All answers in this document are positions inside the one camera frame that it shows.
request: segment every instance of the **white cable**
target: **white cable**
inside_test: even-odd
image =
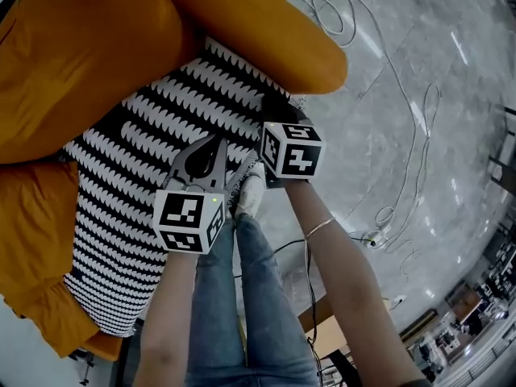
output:
[[[327,35],[329,35],[329,36],[332,36],[332,35],[342,35],[344,33],[344,29],[345,29],[345,27],[344,27],[344,18],[340,14],[339,9],[330,0],[323,0],[323,1],[326,2],[327,5],[337,14],[337,18],[340,21],[340,29],[339,30],[334,30],[331,27],[327,26],[323,22],[323,20],[321,19],[320,14],[319,14],[320,8],[317,8],[315,0],[311,0],[311,2],[308,1],[308,0],[302,0],[302,1],[305,2],[310,7],[310,9],[314,12],[315,18],[317,19],[319,26],[324,30],[324,32]],[[397,73],[396,68],[394,67],[394,64],[393,64],[392,59],[390,58],[390,55],[387,52],[387,46],[385,44],[385,39],[384,39],[383,33],[381,32],[381,29],[380,29],[380,25],[378,24],[376,17],[372,13],[372,11],[369,9],[369,7],[362,0],[356,0],[356,1],[359,2],[364,7],[364,9],[369,13],[369,15],[371,16],[372,22],[374,24],[374,27],[377,29],[377,33],[378,33],[378,36],[380,38],[381,48],[383,50],[383,53],[385,54],[385,58],[389,62],[389,65],[390,65],[391,69],[394,72],[394,76],[396,78],[397,85],[399,86],[400,91],[402,92],[403,98],[406,101],[406,105],[409,108],[410,117],[412,118],[412,126],[413,126],[412,142],[411,142],[411,145],[410,145],[409,155],[408,155],[407,161],[406,161],[405,176],[403,178],[402,187],[401,187],[401,189],[399,191],[399,194],[396,197],[396,201],[394,202],[394,204],[393,205],[384,206],[383,208],[381,208],[377,212],[377,214],[375,216],[375,222],[377,223],[377,226],[383,227],[385,224],[390,223],[393,220],[394,215],[396,213],[397,206],[399,205],[399,202],[400,202],[400,200],[402,198],[403,192],[405,191],[405,187],[406,187],[406,184],[407,184],[407,181],[408,181],[408,177],[409,177],[410,161],[411,161],[412,155],[414,153],[414,146],[415,146],[415,143],[416,143],[417,123],[416,123],[416,119],[414,117],[414,113],[412,111],[412,107],[410,105],[409,96],[407,95],[405,89],[403,88],[401,79],[400,79],[400,77],[399,77],[399,75]],[[356,36],[356,13],[355,13],[355,7],[353,5],[353,1],[352,0],[347,0],[347,2],[349,3],[349,7],[350,7],[350,11],[351,11],[352,36],[351,36],[351,38],[349,39],[349,41],[347,43],[340,44],[341,48],[346,48],[350,44],[352,44],[353,40],[355,39],[355,36]]]
[[[317,19],[319,26],[324,30],[324,32],[328,36],[332,37],[332,36],[336,36],[336,35],[343,35],[344,30],[345,30],[344,18],[340,14],[339,9],[330,0],[323,0],[323,1],[337,14],[337,18],[339,19],[339,22],[340,22],[339,30],[334,30],[331,27],[327,26],[323,22],[323,20],[321,19],[321,16],[319,15],[320,8],[317,8],[315,0],[311,0],[311,1],[309,1],[309,0],[302,0],[302,1],[305,2],[311,8],[311,10],[314,12],[315,18]],[[410,145],[409,155],[408,155],[407,161],[406,161],[405,176],[403,178],[402,187],[401,187],[401,189],[399,191],[399,194],[396,197],[396,201],[394,202],[394,204],[382,207],[377,212],[377,214],[375,216],[375,222],[377,223],[377,226],[378,227],[383,227],[386,224],[389,224],[393,220],[393,218],[394,218],[394,216],[396,214],[396,209],[397,209],[397,207],[399,205],[399,202],[400,202],[400,200],[402,198],[403,192],[405,191],[405,187],[407,185],[407,181],[408,181],[408,177],[409,177],[410,161],[411,161],[412,155],[414,153],[414,148],[415,148],[415,143],[416,143],[416,134],[417,134],[418,125],[417,125],[416,119],[414,117],[414,112],[412,111],[412,106],[410,105],[409,97],[408,97],[405,89],[403,88],[401,79],[400,79],[400,77],[399,77],[399,75],[397,73],[396,68],[394,67],[393,61],[391,60],[390,55],[387,52],[387,47],[386,47],[386,44],[385,44],[385,39],[384,39],[384,36],[383,36],[383,34],[381,32],[380,25],[378,24],[377,19],[375,18],[374,14],[369,9],[369,7],[362,0],[356,0],[356,1],[358,1],[364,7],[364,9],[370,14],[372,22],[374,24],[374,27],[377,29],[377,33],[378,33],[379,38],[380,38],[381,48],[383,50],[383,53],[385,54],[385,58],[387,59],[391,69],[393,70],[394,76],[396,77],[396,82],[397,82],[397,84],[398,84],[398,86],[400,88],[400,91],[402,92],[403,98],[406,101],[406,105],[407,105],[407,107],[409,109],[409,112],[410,112],[410,117],[412,118],[412,126],[413,126],[412,142],[411,142],[411,145]],[[353,5],[353,1],[352,0],[347,0],[347,2],[349,3],[349,7],[350,7],[350,11],[351,11],[352,35],[351,35],[351,37],[350,37],[348,42],[346,42],[345,44],[340,44],[339,45],[341,48],[348,47],[350,44],[353,43],[353,40],[356,37],[356,13],[355,13],[355,7]],[[427,108],[427,97],[428,97],[428,94],[429,94],[429,92],[430,92],[432,87],[435,87],[436,90],[437,90],[438,103],[437,103],[437,106],[435,108],[435,113],[434,113],[434,116],[433,116],[433,119],[432,119],[432,124],[431,124],[431,129],[430,129],[428,127],[428,125],[427,125],[427,111],[426,111],[426,108]],[[418,175],[416,177],[416,192],[414,194],[413,204],[412,204],[412,206],[410,208],[409,213],[407,214],[407,216],[405,218],[405,221],[402,224],[402,228],[400,229],[400,231],[397,234],[395,234],[394,236],[392,236],[391,238],[387,239],[384,243],[382,243],[378,247],[378,248],[380,248],[383,245],[385,245],[386,243],[389,243],[388,246],[385,248],[386,252],[393,245],[393,243],[396,242],[396,240],[403,234],[405,229],[409,226],[411,216],[414,213],[415,208],[418,205],[418,201],[419,201],[419,198],[420,198],[419,195],[422,192],[424,183],[425,183],[426,178],[427,178],[427,157],[428,157],[428,149],[429,149],[429,146],[430,146],[431,130],[433,130],[434,123],[435,123],[435,116],[437,115],[437,111],[439,110],[440,98],[441,98],[441,92],[440,92],[439,87],[437,85],[435,85],[435,84],[429,85],[428,88],[427,88],[427,91],[425,93],[425,97],[424,97],[424,100],[423,100],[423,106],[422,106],[422,110],[423,110],[422,113],[423,113],[423,119],[424,119],[425,128],[426,128],[427,139],[425,141],[425,144],[423,145],[421,164],[419,166]],[[420,186],[419,185],[419,178],[420,178],[420,176],[422,174],[423,168],[424,168],[424,177],[422,179],[422,184]],[[405,241],[397,249],[401,248],[406,243],[411,243],[411,241],[409,241],[409,240]],[[308,262],[309,262],[309,260],[308,260],[308,251],[309,251],[308,244],[307,244],[307,242],[305,240],[306,279],[308,281],[308,285],[310,285],[310,274],[309,274],[309,265],[308,265]],[[405,262],[408,259],[410,259],[410,258],[412,258],[413,260],[416,260],[421,255],[422,255],[422,251],[416,250],[414,248],[414,250],[402,261],[402,263],[400,265],[400,274],[402,276],[406,277],[407,282],[409,280],[409,275],[406,274],[403,271],[403,266],[404,266]]]

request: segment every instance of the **leg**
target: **leg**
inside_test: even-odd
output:
[[[249,216],[256,213],[264,191],[260,168],[253,171],[259,173],[251,173],[244,183],[236,215],[248,363],[263,385],[317,385],[314,357],[283,290],[273,251],[260,224]]]
[[[199,257],[187,385],[223,384],[245,370],[236,312],[233,239],[233,222],[227,220],[210,253]]]

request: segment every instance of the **gray floor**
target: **gray floor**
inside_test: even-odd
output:
[[[314,19],[301,0],[289,1]],[[345,0],[331,1],[345,19],[351,18]],[[487,167],[489,154],[499,150],[505,132],[503,115],[494,105],[516,108],[516,21],[504,0],[363,1],[377,17],[388,53],[416,105],[413,110],[422,110],[430,83],[442,91],[431,131],[427,181],[409,227],[389,253],[362,247],[383,295],[407,296],[392,313],[402,329],[436,306],[472,267],[510,200],[489,181]],[[371,17],[358,2],[355,7],[357,36],[345,50],[345,87],[309,96],[305,102],[306,113],[328,140],[322,175],[314,186],[346,230],[361,237],[377,229],[377,211],[393,205],[399,194],[414,129]],[[332,23],[336,17],[327,6],[321,13],[323,21],[338,25]],[[336,39],[340,43],[349,39],[351,28],[346,26]],[[430,117],[434,100],[431,96]],[[421,113],[414,116],[416,147],[389,236],[400,230],[414,201],[425,141]],[[259,219],[275,248],[302,236],[283,190],[267,192]],[[417,259],[411,255],[414,251]],[[309,306],[302,245],[286,248],[277,257],[285,288],[300,312]],[[315,270],[314,282],[321,296]]]

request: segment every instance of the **white sneaker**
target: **white sneaker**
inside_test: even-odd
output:
[[[254,217],[260,207],[261,198],[267,189],[265,183],[265,167],[258,162],[248,174],[248,178],[240,190],[240,200],[236,208],[235,218],[240,214],[247,214]]]

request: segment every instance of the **orange sofa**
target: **orange sofa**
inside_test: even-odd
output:
[[[331,92],[347,75],[344,53],[285,0],[18,0],[0,23],[0,293],[60,356],[98,332],[61,280],[77,168],[31,161],[192,60],[206,34],[291,93]]]

